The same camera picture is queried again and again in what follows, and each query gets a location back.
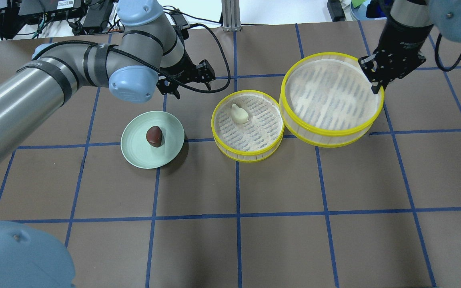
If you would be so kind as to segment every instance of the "brown egg-shaped object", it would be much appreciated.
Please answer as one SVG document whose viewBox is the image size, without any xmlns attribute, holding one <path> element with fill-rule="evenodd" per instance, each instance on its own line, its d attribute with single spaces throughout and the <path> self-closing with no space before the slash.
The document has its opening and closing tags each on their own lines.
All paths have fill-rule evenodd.
<svg viewBox="0 0 461 288">
<path fill-rule="evenodd" d="M 161 146 L 161 139 L 163 138 L 163 132 L 158 126 L 152 126 L 147 131 L 147 142 L 153 147 L 158 148 Z"/>
</svg>

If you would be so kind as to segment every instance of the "yellow rim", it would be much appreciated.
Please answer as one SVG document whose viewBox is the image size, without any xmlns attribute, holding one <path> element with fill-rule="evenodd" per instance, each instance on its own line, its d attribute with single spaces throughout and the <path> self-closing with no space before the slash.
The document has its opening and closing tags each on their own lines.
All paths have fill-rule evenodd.
<svg viewBox="0 0 461 288">
<path fill-rule="evenodd" d="M 220 146 L 216 145 L 216 147 L 218 147 L 218 150 L 220 150 L 220 152 L 221 152 L 223 155 L 226 155 L 228 158 L 230 158 L 230 159 L 232 159 L 232 160 L 234 160 L 234 161 L 243 162 L 243 163 L 255 163 L 255 162 L 259 162 L 259 161 L 262 161 L 262 160 L 264 160 L 264 159 L 269 158 L 271 155 L 273 155 L 273 153 L 275 153 L 275 151 L 280 147 L 280 145 L 277 146 L 277 147 L 275 148 L 275 150 L 271 151 L 271 153 L 269 153 L 268 155 L 262 157 L 261 159 L 257 159 L 257 160 L 241 160 L 241 159 L 238 159 L 238 158 L 234 158 L 234 157 L 232 157 L 231 155 L 228 155 L 228 154 L 226 153 L 226 151 L 223 151 L 223 150 L 220 148 Z"/>
<path fill-rule="evenodd" d="M 365 133 L 367 133 L 367 131 L 360 135 L 359 137 L 351 140 L 351 141 L 348 141 L 348 142 L 344 142 L 344 143 L 340 143 L 340 144 L 323 144 L 323 143 L 319 143 L 319 142 L 315 142 L 315 141 L 311 141 L 311 140 L 308 140 L 308 139 L 305 139 L 304 137 L 302 137 L 302 135 L 296 133 L 296 131 L 289 126 L 289 124 L 287 124 L 287 122 L 285 123 L 285 126 L 287 127 L 287 130 L 291 131 L 291 133 L 293 133 L 294 136 L 296 136 L 296 138 L 302 140 L 303 142 L 307 143 L 307 144 L 311 144 L 313 146 L 318 146 L 318 147 L 322 147 L 322 148 L 338 148 L 338 147 L 342 147 L 342 146 L 346 146 L 348 144 L 352 144 L 353 142 L 356 142 L 357 140 L 359 140 L 360 138 L 362 138 L 362 136 L 364 136 Z"/>
<path fill-rule="evenodd" d="M 214 140 L 216 142 L 218 142 L 218 144 L 220 144 L 221 146 L 223 146 L 223 148 L 225 148 L 226 150 L 232 152 L 232 153 L 235 153 L 235 154 L 238 154 L 238 155 L 242 155 L 242 156 L 256 156 L 256 155 L 260 155 L 264 152 L 267 152 L 268 150 L 270 150 L 273 146 L 275 146 L 276 144 L 278 144 L 278 142 L 280 142 L 282 140 L 282 135 L 284 134 L 284 123 L 282 123 L 282 131 L 280 131 L 280 135 L 278 136 L 278 138 L 273 142 L 273 144 L 261 149 L 261 150 L 258 150 L 258 151 L 240 151 L 240 150 L 236 150 L 230 146 L 228 146 L 227 144 L 225 144 L 221 139 L 220 137 L 218 137 L 218 134 L 216 133 L 216 130 L 214 128 L 214 117 L 216 116 L 216 111 L 218 111 L 218 109 L 220 108 L 220 106 L 222 106 L 229 98 L 232 98 L 233 96 L 235 95 L 238 95 L 238 94 L 242 94 L 242 93 L 247 93 L 247 92 L 251 92 L 251 93 L 258 93 L 260 94 L 261 96 L 265 96 L 267 98 L 269 98 L 273 103 L 276 104 L 277 108 L 279 108 L 279 104 L 277 103 L 277 101 L 275 99 L 273 99 L 273 97 L 271 97 L 270 95 L 267 95 L 266 93 L 263 93 L 261 91 L 257 91 L 257 90 L 241 90 L 241 91 L 237 91 L 237 92 L 234 92 L 232 94 L 230 94 L 229 96 L 223 98 L 220 103 L 218 103 L 218 105 L 216 105 L 216 108 L 214 108 L 214 111 L 212 112 L 212 117 L 211 117 L 211 130 L 212 130 L 212 136 L 214 137 Z"/>
<path fill-rule="evenodd" d="M 383 104 L 384 104 L 384 88 L 383 87 L 380 88 L 379 93 L 380 93 L 381 100 L 380 100 L 378 109 L 377 109 L 376 113 L 373 115 L 373 117 L 371 117 L 367 122 L 361 124 L 360 126 L 356 126 L 354 128 L 350 128 L 350 129 L 346 129 L 346 130 L 326 130 L 326 129 L 321 129 L 321 128 L 318 128 L 318 127 L 314 127 L 314 126 L 304 122 L 300 117 L 298 117 L 294 113 L 294 111 L 291 109 L 289 104 L 287 104 L 285 88 L 286 88 L 286 83 L 287 83 L 287 79 L 289 78 L 289 76 L 296 70 L 296 68 L 300 67 L 300 65 L 302 63 L 306 62 L 307 60 L 309 60 L 311 58 L 320 57 L 320 56 L 324 56 L 324 55 L 342 56 L 342 57 L 346 57 L 346 58 L 350 58 L 352 60 L 358 61 L 357 58 L 355 58 L 353 56 L 350 56 L 350 55 L 347 55 L 347 54 L 337 53 L 337 52 L 323 52 L 323 53 L 317 53 L 317 54 L 305 57 L 302 60 L 296 62 L 296 64 L 294 64 L 289 69 L 289 71 L 287 71 L 286 75 L 284 76 L 284 80 L 282 80 L 282 86 L 281 86 L 281 89 L 280 89 L 280 108 L 284 109 L 287 112 L 287 114 L 289 115 L 289 117 L 294 122 L 296 122 L 298 125 L 302 126 L 302 128 L 304 128 L 306 130 L 309 130 L 312 133 L 316 133 L 316 134 L 323 135 L 323 136 L 331 136 L 331 137 L 348 136 L 348 135 L 352 135 L 354 133 L 357 133 L 359 131 L 362 131 L 362 130 L 366 129 L 366 127 L 373 124 L 373 122 L 376 120 L 378 115 L 380 115 L 380 111 L 382 111 L 382 107 L 383 107 Z"/>
</svg>

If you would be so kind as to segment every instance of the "green object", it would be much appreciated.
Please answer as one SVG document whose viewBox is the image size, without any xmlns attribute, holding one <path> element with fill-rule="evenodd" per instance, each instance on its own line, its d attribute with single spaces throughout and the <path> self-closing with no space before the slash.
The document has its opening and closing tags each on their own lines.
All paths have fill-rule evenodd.
<svg viewBox="0 0 461 288">
<path fill-rule="evenodd" d="M 147 131 L 159 126 L 163 133 L 161 146 L 153 147 L 147 142 Z M 152 169 L 172 161 L 184 144 L 184 129 L 172 114 L 150 111 L 134 118 L 124 129 L 120 148 L 124 158 L 138 168 Z"/>
<path fill-rule="evenodd" d="M 366 2 L 366 0 L 351 0 L 351 5 L 353 5 L 354 8 L 357 8 L 364 2 Z"/>
</svg>

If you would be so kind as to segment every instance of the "white label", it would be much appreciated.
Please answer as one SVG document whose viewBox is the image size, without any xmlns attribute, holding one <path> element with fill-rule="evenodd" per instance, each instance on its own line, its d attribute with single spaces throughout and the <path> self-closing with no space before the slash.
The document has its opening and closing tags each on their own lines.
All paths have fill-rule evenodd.
<svg viewBox="0 0 461 288">
<path fill-rule="evenodd" d="M 72 7 L 74 7 L 74 0 L 58 1 L 57 9 L 65 9 L 65 8 L 72 8 Z"/>
</svg>

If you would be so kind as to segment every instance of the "yellow rimmed basket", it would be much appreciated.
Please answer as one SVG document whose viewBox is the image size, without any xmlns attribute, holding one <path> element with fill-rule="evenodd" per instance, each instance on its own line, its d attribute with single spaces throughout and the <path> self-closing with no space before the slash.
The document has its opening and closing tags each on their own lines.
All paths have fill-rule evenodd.
<svg viewBox="0 0 461 288">
<path fill-rule="evenodd" d="M 247 111 L 247 123 L 234 123 L 230 115 L 232 104 Z M 223 98 L 216 106 L 211 129 L 216 146 L 227 157 L 240 162 L 258 162 L 277 150 L 284 123 L 275 99 L 260 91 L 242 90 Z"/>
<path fill-rule="evenodd" d="M 371 91 L 358 59 L 324 52 L 298 61 L 282 81 L 280 112 L 299 139 L 320 147 L 340 147 L 362 137 L 384 103 L 384 90 Z"/>
</svg>

